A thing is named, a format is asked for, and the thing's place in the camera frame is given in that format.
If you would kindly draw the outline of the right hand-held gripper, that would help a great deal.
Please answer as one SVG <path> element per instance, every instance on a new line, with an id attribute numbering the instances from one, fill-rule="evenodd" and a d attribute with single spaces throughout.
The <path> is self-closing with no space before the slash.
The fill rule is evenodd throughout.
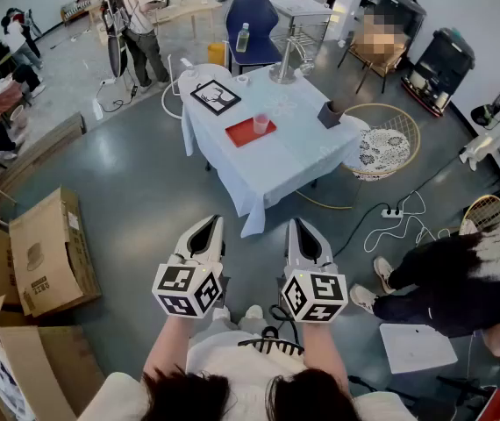
<path id="1" fill-rule="evenodd" d="M 347 306 L 346 277 L 332 262 L 327 239 L 309 222 L 292 218 L 286 230 L 288 265 L 308 263 L 318 267 L 286 266 L 282 298 L 292 317 L 301 323 L 331 323 Z"/>

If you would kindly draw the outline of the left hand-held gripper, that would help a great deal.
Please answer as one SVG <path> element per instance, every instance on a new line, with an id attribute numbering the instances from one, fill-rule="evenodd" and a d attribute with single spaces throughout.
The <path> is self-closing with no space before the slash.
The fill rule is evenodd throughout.
<path id="1" fill-rule="evenodd" d="M 175 254 L 158 266 L 152 293 L 169 316 L 204 318 L 224 305 L 224 218 L 212 215 L 178 239 Z"/>

